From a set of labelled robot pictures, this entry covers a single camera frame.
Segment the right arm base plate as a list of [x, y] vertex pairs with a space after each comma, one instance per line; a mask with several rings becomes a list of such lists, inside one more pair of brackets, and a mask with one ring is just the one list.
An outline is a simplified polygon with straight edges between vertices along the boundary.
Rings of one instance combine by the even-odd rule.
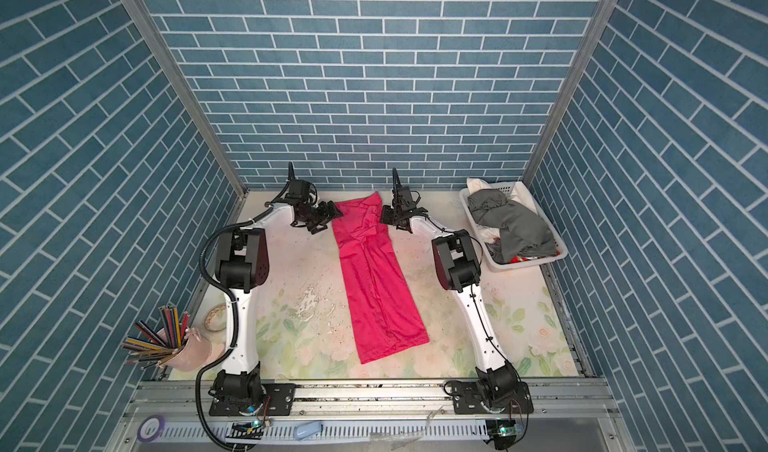
[[528, 384], [522, 382], [516, 391], [492, 405], [484, 399], [478, 381], [447, 380], [442, 385], [456, 415], [509, 414], [526, 415], [534, 412]]

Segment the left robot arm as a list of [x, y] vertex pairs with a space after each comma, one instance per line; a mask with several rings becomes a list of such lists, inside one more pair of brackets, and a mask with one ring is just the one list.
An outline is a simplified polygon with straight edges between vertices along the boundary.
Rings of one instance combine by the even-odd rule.
[[256, 339], [248, 325], [256, 319], [255, 289], [265, 284], [270, 272], [267, 231], [291, 227], [315, 235], [341, 216], [333, 202], [318, 200], [314, 184], [289, 178], [263, 212], [219, 229], [206, 242], [201, 275], [224, 293], [229, 313], [226, 350], [217, 360], [221, 370], [209, 391], [216, 404], [252, 415], [264, 402]]

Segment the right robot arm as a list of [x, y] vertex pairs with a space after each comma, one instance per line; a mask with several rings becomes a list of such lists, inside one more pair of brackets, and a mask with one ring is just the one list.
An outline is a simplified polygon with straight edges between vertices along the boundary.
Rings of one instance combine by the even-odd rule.
[[476, 240], [464, 229], [450, 230], [433, 221], [420, 200], [420, 195], [395, 182], [392, 202], [383, 207], [381, 222], [430, 241], [438, 282], [458, 303], [472, 341], [482, 406], [490, 412], [532, 413], [527, 384], [502, 352], [484, 307]]

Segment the white plastic laundry basket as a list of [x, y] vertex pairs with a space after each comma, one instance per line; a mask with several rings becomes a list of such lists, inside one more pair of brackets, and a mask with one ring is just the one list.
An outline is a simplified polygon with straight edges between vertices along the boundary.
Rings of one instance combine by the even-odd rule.
[[563, 239], [523, 183], [468, 179], [459, 198], [491, 270], [539, 266], [568, 255]]

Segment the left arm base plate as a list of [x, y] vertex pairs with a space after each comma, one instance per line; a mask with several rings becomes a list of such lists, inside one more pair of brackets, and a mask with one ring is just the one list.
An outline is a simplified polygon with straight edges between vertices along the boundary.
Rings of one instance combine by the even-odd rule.
[[291, 414], [297, 386], [294, 383], [223, 385], [211, 391], [214, 417], [284, 417]]

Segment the pink t shirt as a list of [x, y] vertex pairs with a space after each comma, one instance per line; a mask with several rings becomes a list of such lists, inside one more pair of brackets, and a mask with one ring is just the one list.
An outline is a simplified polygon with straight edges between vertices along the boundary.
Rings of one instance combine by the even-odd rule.
[[360, 362], [367, 364], [428, 343], [388, 227], [381, 222], [381, 196], [375, 192], [336, 207], [341, 216], [332, 221], [332, 230]]

